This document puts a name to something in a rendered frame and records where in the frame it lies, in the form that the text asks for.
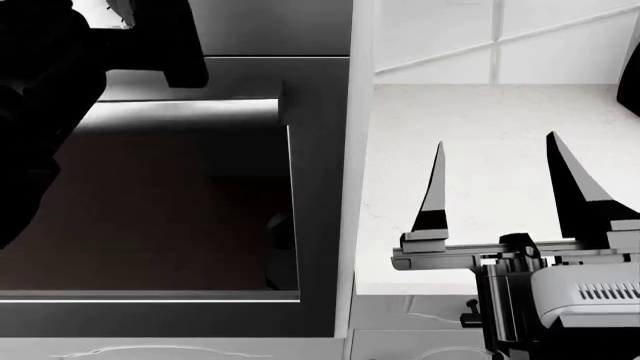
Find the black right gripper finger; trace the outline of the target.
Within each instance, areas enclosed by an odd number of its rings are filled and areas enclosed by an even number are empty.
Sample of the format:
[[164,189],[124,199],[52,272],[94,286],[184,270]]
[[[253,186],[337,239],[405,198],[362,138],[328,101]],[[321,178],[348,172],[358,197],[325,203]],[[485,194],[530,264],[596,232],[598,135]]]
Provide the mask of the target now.
[[640,251],[640,212],[614,200],[554,131],[546,157],[562,237],[588,249]]
[[427,191],[415,221],[408,233],[400,239],[402,251],[409,254],[443,252],[449,238],[446,215],[444,143],[437,146]]

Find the white ornate cabinet front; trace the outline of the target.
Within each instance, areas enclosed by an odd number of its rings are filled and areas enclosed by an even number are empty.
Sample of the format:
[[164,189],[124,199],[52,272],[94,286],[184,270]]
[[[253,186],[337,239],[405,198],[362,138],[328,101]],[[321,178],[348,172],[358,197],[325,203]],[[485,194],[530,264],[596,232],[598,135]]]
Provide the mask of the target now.
[[0,338],[0,360],[343,360],[339,338]]

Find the white cabinet side panel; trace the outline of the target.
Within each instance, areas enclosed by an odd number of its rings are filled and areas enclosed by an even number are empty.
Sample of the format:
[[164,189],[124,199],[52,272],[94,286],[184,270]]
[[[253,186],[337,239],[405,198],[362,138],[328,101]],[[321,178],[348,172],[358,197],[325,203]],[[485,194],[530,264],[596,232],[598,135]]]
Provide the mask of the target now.
[[379,0],[353,0],[335,338],[346,338],[349,329],[369,117],[374,89],[374,40],[378,5]]

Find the dark oven door window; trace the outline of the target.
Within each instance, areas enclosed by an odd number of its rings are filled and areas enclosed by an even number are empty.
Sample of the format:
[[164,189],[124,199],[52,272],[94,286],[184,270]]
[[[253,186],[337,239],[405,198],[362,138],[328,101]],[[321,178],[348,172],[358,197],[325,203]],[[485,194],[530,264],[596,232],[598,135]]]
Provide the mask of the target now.
[[298,302],[289,130],[74,134],[0,302]]

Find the black countertop appliance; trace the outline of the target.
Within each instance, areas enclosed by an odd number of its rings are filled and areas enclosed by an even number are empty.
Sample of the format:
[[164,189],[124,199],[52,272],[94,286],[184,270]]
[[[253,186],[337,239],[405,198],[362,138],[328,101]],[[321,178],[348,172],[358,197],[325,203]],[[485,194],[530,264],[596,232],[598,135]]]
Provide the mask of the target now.
[[640,43],[636,46],[624,68],[616,100],[640,118]]

